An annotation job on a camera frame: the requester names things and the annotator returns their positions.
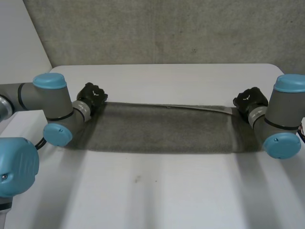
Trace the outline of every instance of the light blue joint cap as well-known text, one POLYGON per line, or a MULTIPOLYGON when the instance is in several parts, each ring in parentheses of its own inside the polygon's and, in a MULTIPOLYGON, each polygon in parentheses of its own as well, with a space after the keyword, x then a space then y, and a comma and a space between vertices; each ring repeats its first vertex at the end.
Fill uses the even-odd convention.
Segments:
POLYGON ((273 88, 279 92, 301 93, 305 92, 305 75, 280 75, 273 88))
POLYGON ((0 197, 27 191, 38 170, 38 152, 30 141, 23 137, 0 138, 0 197))
POLYGON ((49 123, 43 129, 43 137, 54 146, 65 146, 73 138, 71 131, 63 125, 49 123))
POLYGON ((33 80, 36 87, 43 89, 61 89, 67 86, 65 78, 59 73, 44 73, 36 76, 33 80))
POLYGON ((273 158, 287 159, 300 151, 301 142, 292 133, 278 133, 268 137, 263 144, 263 148, 273 158))

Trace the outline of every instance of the table surface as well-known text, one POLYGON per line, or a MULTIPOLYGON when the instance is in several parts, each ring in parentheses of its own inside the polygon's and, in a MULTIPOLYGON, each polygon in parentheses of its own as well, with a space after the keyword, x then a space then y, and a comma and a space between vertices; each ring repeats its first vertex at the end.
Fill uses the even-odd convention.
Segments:
MULTIPOLYGON (((109 101, 233 106, 254 86, 267 98, 282 72, 270 64, 60 66, 72 100, 87 82, 109 101)), ((40 140, 42 111, 15 115, 1 137, 40 140)), ((305 151, 154 155, 72 151, 47 144, 7 229, 286 229, 305 225, 305 151)))

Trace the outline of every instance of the gray towel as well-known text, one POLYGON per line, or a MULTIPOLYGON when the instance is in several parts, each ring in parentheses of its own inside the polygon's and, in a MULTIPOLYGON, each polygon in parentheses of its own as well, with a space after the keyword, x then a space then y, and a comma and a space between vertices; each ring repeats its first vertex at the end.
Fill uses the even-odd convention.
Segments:
POLYGON ((67 147, 157 154, 240 153, 259 149, 253 130, 235 108, 197 107, 218 112, 170 105, 107 103, 67 147))

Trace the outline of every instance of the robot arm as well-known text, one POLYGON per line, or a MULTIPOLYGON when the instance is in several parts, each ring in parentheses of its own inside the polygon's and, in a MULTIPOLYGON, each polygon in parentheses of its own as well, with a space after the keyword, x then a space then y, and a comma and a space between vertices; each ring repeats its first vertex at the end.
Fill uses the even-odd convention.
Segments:
MULTIPOLYGON (((48 121, 44 139, 54 146, 65 146, 107 97, 103 89, 87 83, 72 103, 63 75, 45 73, 32 83, 0 85, 0 122, 18 111, 43 110, 48 121)), ((13 197, 33 185, 38 170, 33 143, 22 137, 0 138, 0 229, 13 197)))
POLYGON ((106 99, 102 89, 89 83, 72 103, 63 75, 46 73, 36 76, 33 83, 0 85, 0 121, 17 111, 43 110, 48 121, 43 130, 45 140, 65 146, 91 118, 96 104, 106 99))
POLYGON ((305 116, 305 76, 286 74, 277 78, 268 104, 258 88, 233 100, 247 119, 263 149, 273 158, 286 159, 301 149, 295 135, 305 116))

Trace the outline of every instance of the wire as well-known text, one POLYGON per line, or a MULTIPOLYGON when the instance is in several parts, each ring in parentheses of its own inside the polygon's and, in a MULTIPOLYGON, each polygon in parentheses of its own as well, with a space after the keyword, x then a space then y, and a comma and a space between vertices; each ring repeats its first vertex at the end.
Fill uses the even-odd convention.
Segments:
POLYGON ((39 149, 41 149, 46 143, 47 143, 47 141, 46 141, 44 138, 42 138, 42 139, 39 141, 39 143, 37 143, 37 144, 35 145, 35 147, 36 147, 37 150, 39 150, 39 149))
POLYGON ((224 114, 227 114, 227 115, 234 115, 232 110, 221 110, 221 109, 215 109, 215 108, 209 108, 209 107, 187 106, 187 105, 163 105, 163 104, 153 104, 153 105, 165 106, 167 108, 193 109, 193 110, 202 110, 202 111, 224 113, 224 114))
POLYGON ((305 143, 305 135, 304 135, 304 130, 303 130, 302 124, 300 124, 299 129, 297 130, 297 133, 300 135, 300 138, 305 143))

